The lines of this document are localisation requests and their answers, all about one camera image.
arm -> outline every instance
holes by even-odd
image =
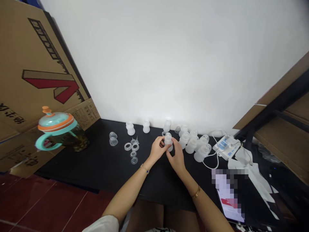
[[[199,185],[196,183],[190,173],[186,170],[181,145],[174,138],[172,138],[172,141],[175,147],[175,156],[172,157],[171,154],[166,151],[167,158],[179,178],[186,186],[190,195],[193,196],[196,194]],[[218,209],[218,207],[213,203],[213,201],[202,189],[200,190],[198,196],[193,198],[193,202],[207,231],[234,231],[229,222],[224,217],[224,215]]]
[[[144,166],[147,170],[150,170],[156,161],[163,155],[165,151],[171,146],[164,146],[162,139],[164,136],[156,138],[152,144],[151,152],[148,159],[144,162]],[[102,214],[113,215],[118,219],[119,224],[125,218],[129,209],[134,204],[138,193],[147,177],[146,170],[143,167],[140,167],[133,176],[121,187],[121,189],[113,197],[107,208]]]

cardboard box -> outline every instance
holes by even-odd
[[[309,53],[297,62],[257,104],[268,105],[298,77],[309,69]],[[309,125],[309,93],[298,99],[284,113]],[[241,130],[266,106],[254,105],[234,126]],[[300,180],[309,184],[309,134],[281,118],[259,129],[254,136],[278,159],[280,159]]]
[[[27,177],[55,156],[37,152],[42,106],[69,112],[86,130],[100,116],[51,16],[15,0],[0,1],[0,171]]]

cup handle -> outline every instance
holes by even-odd
[[[50,148],[44,147],[45,140],[50,136],[51,136],[50,134],[44,134],[41,137],[39,137],[37,139],[37,141],[35,142],[36,148],[39,149],[39,150],[44,150],[44,151],[51,151],[51,150],[55,150],[55,149],[59,148],[62,145],[62,143],[56,143],[54,146],[52,146]]]

white bottle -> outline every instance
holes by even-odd
[[[189,132],[184,132],[183,135],[180,137],[179,143],[181,148],[184,149],[189,141]]]
[[[163,131],[169,132],[170,129],[171,129],[171,121],[169,119],[166,119],[164,123]]]
[[[143,132],[144,133],[148,133],[150,131],[150,123],[148,120],[145,120],[144,121],[144,124],[143,124]]]
[[[197,152],[194,153],[194,159],[201,163],[209,155],[210,148],[207,145],[202,145]]]
[[[194,149],[195,151],[198,151],[199,148],[202,146],[202,145],[207,145],[209,142],[209,137],[208,135],[203,135],[200,139],[199,139],[199,142],[197,143],[197,146],[196,148]]]
[[[179,137],[181,137],[183,135],[184,132],[188,131],[188,126],[187,125],[182,125],[180,128],[180,132],[179,132]]]
[[[173,141],[172,141],[172,135],[171,133],[167,132],[165,137],[164,137],[164,146],[166,147],[167,145],[171,144],[172,146],[167,149],[169,152],[173,150]]]
[[[188,145],[186,146],[186,152],[188,154],[192,154],[194,152],[194,149],[196,148],[197,146],[197,142],[198,140],[196,138],[193,138],[191,139],[189,142],[188,142]]]
[[[128,130],[128,135],[134,135],[135,134],[134,125],[132,124],[132,122],[127,122],[126,128]]]
[[[189,141],[191,140],[191,139],[193,139],[193,138],[195,138],[196,136],[197,136],[197,134],[198,134],[198,132],[197,132],[197,130],[192,130],[192,131],[190,131],[190,134],[189,134]]]

smartphone screen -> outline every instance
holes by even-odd
[[[224,216],[230,219],[231,222],[241,222],[245,223],[244,212],[241,212],[241,204],[239,204],[237,199],[237,194],[234,194],[234,185],[232,184],[234,180],[230,178],[233,175],[228,174],[231,170],[212,170],[212,179],[215,183],[220,204]]]
[[[234,221],[239,221],[245,223],[244,218],[241,216],[240,209],[237,208],[237,204],[229,203],[231,200],[230,198],[227,200],[224,198],[224,194],[220,193],[218,190],[218,196],[220,199],[220,204],[222,206],[223,214],[226,218],[229,218]]]

